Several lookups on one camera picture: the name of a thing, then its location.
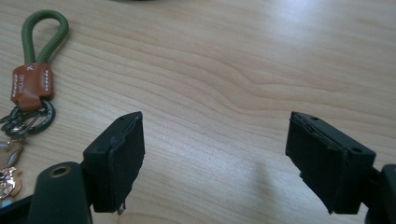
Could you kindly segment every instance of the black object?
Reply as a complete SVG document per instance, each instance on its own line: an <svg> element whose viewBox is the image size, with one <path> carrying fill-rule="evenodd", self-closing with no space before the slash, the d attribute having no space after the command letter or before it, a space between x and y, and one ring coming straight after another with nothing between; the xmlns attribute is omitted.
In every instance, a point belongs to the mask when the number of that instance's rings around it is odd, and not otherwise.
<svg viewBox="0 0 396 224"><path fill-rule="evenodd" d="M292 112L286 155L329 213L357 214L366 223L396 223L396 165L374 167L375 153L316 117Z"/></svg>
<svg viewBox="0 0 396 224"><path fill-rule="evenodd" d="M121 214L144 154L142 113L120 117L85 149L82 164L48 168L33 196L0 209L1 223L92 223L91 204Z"/></svg>

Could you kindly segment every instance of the green keychain loop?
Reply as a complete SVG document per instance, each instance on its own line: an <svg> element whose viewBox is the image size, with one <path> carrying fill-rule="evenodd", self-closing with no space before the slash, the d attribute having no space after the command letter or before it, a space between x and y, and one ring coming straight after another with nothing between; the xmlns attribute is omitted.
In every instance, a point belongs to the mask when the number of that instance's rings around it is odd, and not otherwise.
<svg viewBox="0 0 396 224"><path fill-rule="evenodd" d="M37 60L35 59L35 49L33 46L33 29L35 25L44 19L55 19L60 23L60 28L56 35L41 50ZM59 12L53 10L41 10L32 14L22 26L22 45L25 64L29 63L47 63L50 55L58 48L67 36L69 23L67 19Z"/></svg>
<svg viewBox="0 0 396 224"><path fill-rule="evenodd" d="M33 29L45 19L55 19L60 23L60 28L36 59ZM25 65L17 67L12 75L11 101L16 106L8 116L0 119L0 124L4 123L1 131L4 131L6 135L24 139L29 134L44 131L53 122L55 109L50 103L53 97L52 71L48 61L53 51L65 40L68 31L67 19L61 13L53 10L37 11L23 24L21 40ZM44 117L44 120L35 124L40 117Z"/></svg>

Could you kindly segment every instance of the key ring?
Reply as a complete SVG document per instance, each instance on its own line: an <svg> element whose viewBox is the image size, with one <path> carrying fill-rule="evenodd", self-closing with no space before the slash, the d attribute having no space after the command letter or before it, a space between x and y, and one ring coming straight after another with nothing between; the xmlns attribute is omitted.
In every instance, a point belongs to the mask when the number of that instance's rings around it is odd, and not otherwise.
<svg viewBox="0 0 396 224"><path fill-rule="evenodd" d="M44 19L55 19L60 23L60 28L36 59L32 38L33 29ZM6 132L6 135L25 137L27 134L40 133L53 122L55 109L50 103L54 94L52 71L47 62L53 51L66 38L68 29L67 19L53 10L38 11L23 24L21 39L25 65L14 70L11 93L11 101L17 106L8 116L0 119L0 123L5 123L1 130ZM45 116L42 122L33 126L33 123L42 116ZM24 124L28 119L34 119L34 122Z"/></svg>
<svg viewBox="0 0 396 224"><path fill-rule="evenodd" d="M55 19L60 23L60 28L36 59L32 34L35 26L44 19ZM23 150L23 140L28 135L43 132L55 118L55 109L50 103L54 94L53 74L48 61L66 38L68 30L67 19L53 10L34 13L22 26L25 65L17 67L12 73L11 101L16 106L8 116L0 119L0 124L4 124L1 131L10 137L6 144L0 143L0 208L14 202L13 197L21 189L21 170L12 165Z"/></svg>
<svg viewBox="0 0 396 224"><path fill-rule="evenodd" d="M35 112L22 112L19 107L15 106L11 113L0 120L5 123L1 131L7 136L17 139L24 139L27 135L41 133L46 130L55 119L55 108L49 101L43 101L44 108ZM39 117L45 117L39 124L34 123ZM24 124L28 119L32 119L29 124Z"/></svg>

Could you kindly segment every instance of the wood grain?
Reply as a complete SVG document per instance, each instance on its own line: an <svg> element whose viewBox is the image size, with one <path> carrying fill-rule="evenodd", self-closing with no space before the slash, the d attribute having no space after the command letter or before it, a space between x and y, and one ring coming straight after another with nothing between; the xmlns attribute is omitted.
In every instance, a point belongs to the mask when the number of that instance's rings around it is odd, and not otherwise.
<svg viewBox="0 0 396 224"><path fill-rule="evenodd" d="M114 119L142 111L147 155L122 216L100 223L363 223L327 213L285 156L290 111L325 119L396 162L396 2L3 0L0 115L23 63L21 26L70 22L51 59L57 118L28 139L19 198ZM39 51L56 32L34 31ZM2 134L1 141L7 141Z"/></svg>

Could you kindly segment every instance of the metal grommet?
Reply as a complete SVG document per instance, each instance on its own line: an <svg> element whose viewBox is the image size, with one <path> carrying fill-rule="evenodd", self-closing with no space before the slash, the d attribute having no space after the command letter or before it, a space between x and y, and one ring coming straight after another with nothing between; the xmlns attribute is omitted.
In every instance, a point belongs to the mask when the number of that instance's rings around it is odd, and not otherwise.
<svg viewBox="0 0 396 224"><path fill-rule="evenodd" d="M58 166L53 168L49 172L49 177L51 178L61 177L63 175L67 175L71 170L72 169L70 168L70 166Z"/></svg>

